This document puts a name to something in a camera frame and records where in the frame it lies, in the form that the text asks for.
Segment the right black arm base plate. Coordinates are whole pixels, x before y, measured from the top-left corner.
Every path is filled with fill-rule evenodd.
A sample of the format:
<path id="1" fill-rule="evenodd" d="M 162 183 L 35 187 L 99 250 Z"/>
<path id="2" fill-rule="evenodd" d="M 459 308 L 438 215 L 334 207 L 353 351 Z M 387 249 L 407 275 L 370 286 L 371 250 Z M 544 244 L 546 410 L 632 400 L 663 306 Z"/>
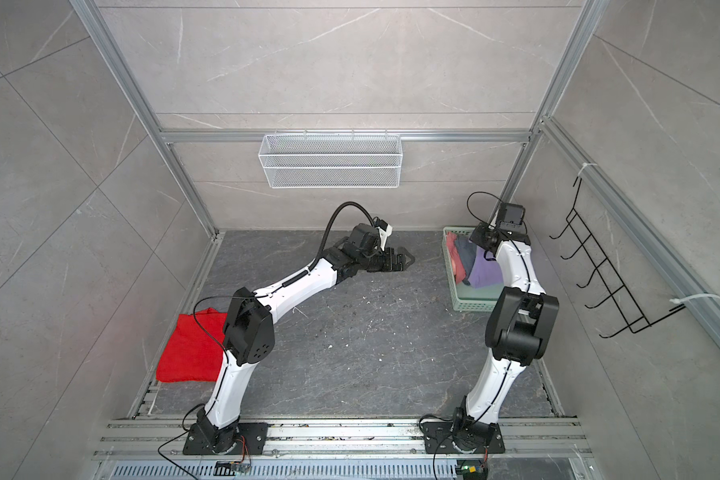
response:
<path id="1" fill-rule="evenodd" d="M 504 437 L 498 424 L 476 423 L 453 430 L 449 421 L 425 419 L 418 424 L 427 454 L 503 454 Z"/>

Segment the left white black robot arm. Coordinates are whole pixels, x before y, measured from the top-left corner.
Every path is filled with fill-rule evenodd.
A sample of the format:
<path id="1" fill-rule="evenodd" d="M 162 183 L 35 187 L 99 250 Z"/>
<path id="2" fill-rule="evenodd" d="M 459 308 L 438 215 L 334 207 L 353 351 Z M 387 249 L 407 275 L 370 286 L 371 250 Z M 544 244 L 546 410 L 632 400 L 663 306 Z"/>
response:
<path id="1" fill-rule="evenodd" d="M 197 415 L 197 435 L 219 451 L 240 419 L 242 399 L 256 364 L 275 346 L 275 325 L 312 296 L 331 289 L 360 271 L 402 272 L 415 257 L 387 244 L 392 227 L 383 220 L 360 223 L 333 246 L 322 246 L 303 269 L 254 291 L 241 288 L 230 297 L 220 371 L 210 400 Z"/>

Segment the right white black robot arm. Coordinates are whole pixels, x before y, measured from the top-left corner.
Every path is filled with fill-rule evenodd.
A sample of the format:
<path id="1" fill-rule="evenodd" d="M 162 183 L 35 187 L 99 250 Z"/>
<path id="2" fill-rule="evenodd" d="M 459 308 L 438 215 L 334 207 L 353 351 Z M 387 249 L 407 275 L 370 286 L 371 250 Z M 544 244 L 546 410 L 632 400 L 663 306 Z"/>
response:
<path id="1" fill-rule="evenodd" d="M 481 232 L 501 269 L 504 287 L 486 325 L 486 363 L 463 402 L 465 429 L 499 423 L 515 380 L 546 352 L 559 312 L 558 300 L 545 292 L 536 276 L 523 222 L 497 220 Z"/>

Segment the purple t shirt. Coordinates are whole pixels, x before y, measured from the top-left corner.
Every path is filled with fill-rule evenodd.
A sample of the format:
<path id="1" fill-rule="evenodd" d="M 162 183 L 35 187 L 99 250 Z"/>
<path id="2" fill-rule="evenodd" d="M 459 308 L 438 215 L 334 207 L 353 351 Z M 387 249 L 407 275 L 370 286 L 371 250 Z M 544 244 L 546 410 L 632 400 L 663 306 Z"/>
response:
<path id="1" fill-rule="evenodd" d="M 491 252 L 481 247 L 477 248 L 475 260 L 466 282 L 475 289 L 503 284 L 501 267 Z"/>

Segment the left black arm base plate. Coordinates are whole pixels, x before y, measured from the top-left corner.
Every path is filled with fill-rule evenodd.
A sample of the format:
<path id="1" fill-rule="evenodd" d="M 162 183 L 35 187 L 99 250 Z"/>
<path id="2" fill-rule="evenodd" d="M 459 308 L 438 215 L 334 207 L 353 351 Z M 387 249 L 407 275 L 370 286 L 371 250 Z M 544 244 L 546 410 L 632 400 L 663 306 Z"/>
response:
<path id="1" fill-rule="evenodd" d="M 197 422 L 190 427 L 183 455 L 261 455 L 267 439 L 267 423 L 233 423 L 223 429 Z"/>

